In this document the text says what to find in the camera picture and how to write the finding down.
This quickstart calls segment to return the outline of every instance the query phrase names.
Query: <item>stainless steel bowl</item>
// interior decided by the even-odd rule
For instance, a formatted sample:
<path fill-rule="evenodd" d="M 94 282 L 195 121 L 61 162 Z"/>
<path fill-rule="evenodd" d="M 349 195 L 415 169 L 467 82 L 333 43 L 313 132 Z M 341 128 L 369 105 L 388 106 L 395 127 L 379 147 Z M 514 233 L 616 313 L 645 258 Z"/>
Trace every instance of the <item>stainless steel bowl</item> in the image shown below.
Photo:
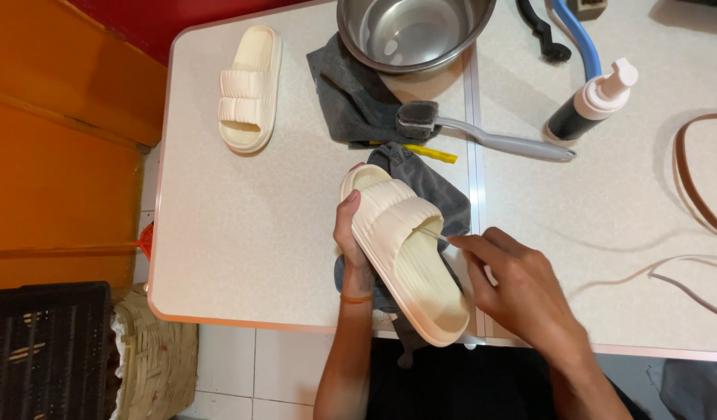
<path fill-rule="evenodd" d="M 338 0 L 337 27 L 362 63 L 411 73 L 451 63 L 480 34 L 496 0 Z"/>

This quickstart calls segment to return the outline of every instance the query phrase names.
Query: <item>slipper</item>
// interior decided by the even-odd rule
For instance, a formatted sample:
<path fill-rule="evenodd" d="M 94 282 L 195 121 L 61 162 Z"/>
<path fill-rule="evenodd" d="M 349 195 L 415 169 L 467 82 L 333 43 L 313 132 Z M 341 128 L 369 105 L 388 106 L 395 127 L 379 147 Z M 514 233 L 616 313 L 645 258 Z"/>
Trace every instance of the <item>slipper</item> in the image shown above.
<path fill-rule="evenodd" d="M 376 165 L 350 171 L 340 201 L 354 189 L 361 192 L 352 223 L 356 242 L 420 336 L 437 347 L 452 344 L 470 313 L 437 251 L 441 212 Z"/>
<path fill-rule="evenodd" d="M 221 72 L 219 131 L 234 152 L 257 152 L 270 139 L 282 49 L 272 28 L 252 26 L 239 43 L 231 70 Z"/>

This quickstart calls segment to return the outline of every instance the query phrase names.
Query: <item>gray brush handle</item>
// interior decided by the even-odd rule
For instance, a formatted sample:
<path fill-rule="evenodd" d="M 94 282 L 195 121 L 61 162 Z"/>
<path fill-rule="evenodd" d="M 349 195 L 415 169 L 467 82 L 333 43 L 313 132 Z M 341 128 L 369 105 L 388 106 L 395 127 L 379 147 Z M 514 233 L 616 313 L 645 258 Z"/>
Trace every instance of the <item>gray brush handle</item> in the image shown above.
<path fill-rule="evenodd" d="M 473 136 L 482 146 L 489 149 L 500 150 L 501 152 L 516 153 L 518 155 L 554 161 L 570 161 L 577 157 L 576 152 L 566 147 L 507 135 L 493 135 L 458 119 L 438 117 L 436 124 L 438 126 L 464 131 L 468 135 Z"/>

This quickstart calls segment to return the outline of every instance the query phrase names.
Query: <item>white table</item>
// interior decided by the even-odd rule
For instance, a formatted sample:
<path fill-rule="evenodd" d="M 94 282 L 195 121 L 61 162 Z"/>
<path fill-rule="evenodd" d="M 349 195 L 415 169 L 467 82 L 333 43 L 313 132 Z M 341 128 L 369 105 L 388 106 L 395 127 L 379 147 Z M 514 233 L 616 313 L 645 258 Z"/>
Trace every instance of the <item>white table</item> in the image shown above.
<path fill-rule="evenodd" d="M 699 109 L 717 107 L 717 34 L 656 22 L 648 16 L 653 3 L 612 2 L 586 25 L 605 70 L 626 56 L 641 78 L 626 108 L 573 146 L 574 162 L 483 153 L 443 135 L 428 146 L 460 156 L 457 164 L 426 161 L 472 197 L 475 233 L 500 226 L 548 254 L 597 350 L 717 359 L 717 318 L 679 290 L 641 275 L 600 283 L 682 253 L 717 254 L 717 237 L 679 204 L 668 165 L 673 130 Z M 245 158 L 229 152 L 218 133 L 218 76 L 254 24 L 278 31 L 284 53 L 275 131 L 261 153 Z M 149 301 L 162 318 L 334 330 L 337 187 L 369 154 L 329 138 L 310 79 L 306 54 L 336 30 L 335 3 L 311 2 L 198 26 L 177 38 L 149 280 Z M 554 34 L 573 45 L 555 27 Z M 403 101 L 437 100 L 443 116 L 540 138 L 545 120 L 583 83 L 572 50 L 562 67 L 541 63 L 516 6 L 499 2 L 466 60 L 433 79 L 385 81 Z M 709 127 L 699 128 L 708 131 L 700 137 L 717 151 L 717 126 Z M 703 181 L 717 173 L 708 148 L 689 145 L 689 158 L 699 188 L 706 188 L 701 194 L 717 197 L 717 182 Z M 713 205 L 717 210 L 717 198 Z M 463 273 L 461 258 L 450 252 Z M 680 262 L 669 273 L 717 304 L 713 268 Z M 468 342 L 520 344 L 479 313 L 467 333 Z"/>

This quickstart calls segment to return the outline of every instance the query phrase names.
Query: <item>woven bamboo basket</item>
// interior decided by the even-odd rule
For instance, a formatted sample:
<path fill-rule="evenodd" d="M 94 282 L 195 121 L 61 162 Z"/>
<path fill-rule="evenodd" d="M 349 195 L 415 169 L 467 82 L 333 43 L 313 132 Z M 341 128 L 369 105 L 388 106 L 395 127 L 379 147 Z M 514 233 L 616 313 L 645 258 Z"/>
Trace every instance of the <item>woven bamboo basket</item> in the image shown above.
<path fill-rule="evenodd" d="M 115 304 L 128 332 L 117 420 L 168 420 L 195 399 L 198 325 L 156 318 L 143 286 Z"/>

